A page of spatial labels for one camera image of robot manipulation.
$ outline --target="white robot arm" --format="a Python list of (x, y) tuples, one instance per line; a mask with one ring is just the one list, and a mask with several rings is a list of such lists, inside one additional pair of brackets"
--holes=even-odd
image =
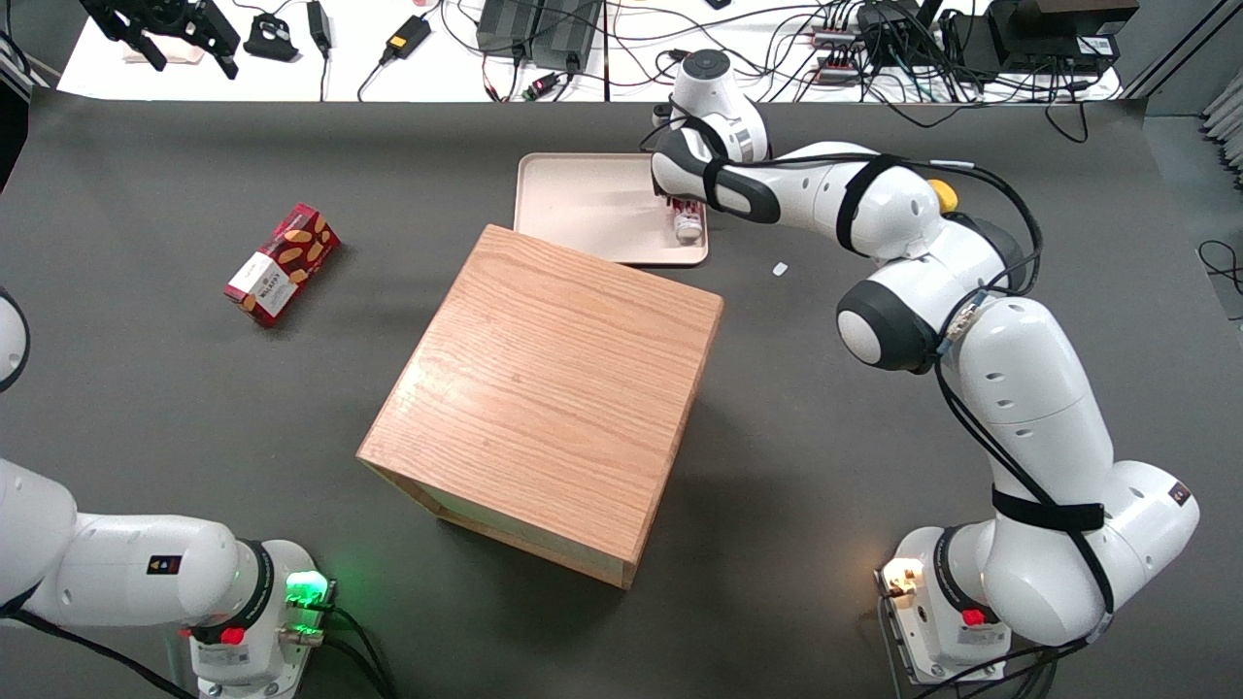
[(953, 211), (943, 183), (855, 144), (746, 157), (743, 136), (768, 139), (730, 73), (717, 51), (684, 62), (651, 158), (656, 193), (874, 259), (876, 272), (838, 305), (844, 343), (878, 368), (936, 368), (953, 400), (947, 367), (958, 412), (991, 445), (994, 517), (916, 530), (878, 572), (912, 679), (999, 677), (1012, 629), (1049, 647), (1095, 638), (1186, 546), (1195, 496), (1156, 466), (1114, 463), (1065, 333), (1043, 305), (1011, 296), (1029, 285), (1032, 260), (1013, 236)]
[[(29, 353), (25, 316), (0, 289), (0, 391)], [(175, 515), (82, 514), (63, 485), (0, 459), (0, 626), (179, 624), (203, 693), (288, 698), (322, 642), (308, 607), (329, 597), (296, 544)]]

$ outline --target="wooden box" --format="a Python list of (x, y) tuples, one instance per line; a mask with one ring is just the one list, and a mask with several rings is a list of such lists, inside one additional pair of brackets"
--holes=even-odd
[(439, 517), (629, 588), (722, 308), (488, 226), (358, 458)]

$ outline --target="pink tray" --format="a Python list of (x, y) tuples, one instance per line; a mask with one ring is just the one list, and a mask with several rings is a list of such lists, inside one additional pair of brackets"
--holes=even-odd
[(706, 216), (699, 240), (679, 243), (650, 163), (643, 153), (532, 153), (518, 163), (513, 230), (625, 265), (702, 262)]

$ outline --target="white label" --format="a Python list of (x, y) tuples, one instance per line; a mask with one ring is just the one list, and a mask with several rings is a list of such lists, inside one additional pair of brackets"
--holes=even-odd
[(260, 307), (272, 317), (281, 313), (281, 308), (285, 308), (297, 290), (297, 285), (290, 281), (290, 275), (281, 270), (276, 260), (262, 252), (251, 255), (250, 260), (229, 280), (229, 286), (254, 295)]
[(958, 629), (960, 646), (988, 646), (992, 643), (1001, 643), (1004, 639), (1006, 634), (999, 631), (992, 631), (987, 628)]
[(249, 646), (199, 646), (199, 662), (209, 665), (236, 667), (250, 662)]
[(1080, 36), (1079, 52), (1084, 56), (1112, 56), (1114, 47), (1105, 36)]

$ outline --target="black device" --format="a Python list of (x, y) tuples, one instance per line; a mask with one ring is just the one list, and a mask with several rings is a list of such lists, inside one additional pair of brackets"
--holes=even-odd
[(522, 98), (527, 102), (534, 102), (544, 95), (548, 95), (557, 88), (557, 73), (548, 73), (542, 78), (532, 82), (526, 90), (522, 91)]
[(932, 63), (927, 36), (916, 26), (921, 22), (920, 6), (915, 0), (881, 0), (859, 7), (855, 15), (859, 36), (868, 49), (873, 65), (896, 67), (897, 57), (907, 66)]
[(1114, 35), (1139, 9), (1139, 0), (1019, 0), (1011, 24), (1019, 36)]
[(1117, 60), (1112, 35), (1024, 35), (1014, 21), (1019, 0), (996, 0), (984, 11), (998, 72), (1088, 72), (1100, 75)]
[(241, 37), (213, 0), (168, 2), (153, 0), (81, 0), (99, 31), (112, 41), (124, 41), (163, 71), (168, 58), (148, 34), (175, 36), (210, 53), (229, 80), (237, 77), (234, 55)]
[(405, 20), (393, 36), (384, 42), (384, 57), (380, 63), (389, 63), (394, 58), (409, 58), (410, 53), (431, 35), (431, 25), (419, 15), (411, 15)]
[(541, 68), (583, 72), (603, 6), (603, 0), (543, 0), (531, 39), (531, 58)]
[(311, 40), (314, 41), (316, 49), (327, 58), (328, 52), (332, 51), (332, 25), (328, 21), (328, 12), (323, 11), (319, 0), (307, 2), (307, 24), (311, 27)]
[(527, 57), (539, 7), (539, 0), (486, 0), (475, 30), (479, 50), (485, 53)]
[(290, 24), (271, 12), (255, 15), (250, 22), (250, 39), (241, 47), (251, 56), (286, 63), (298, 55), (290, 36)]

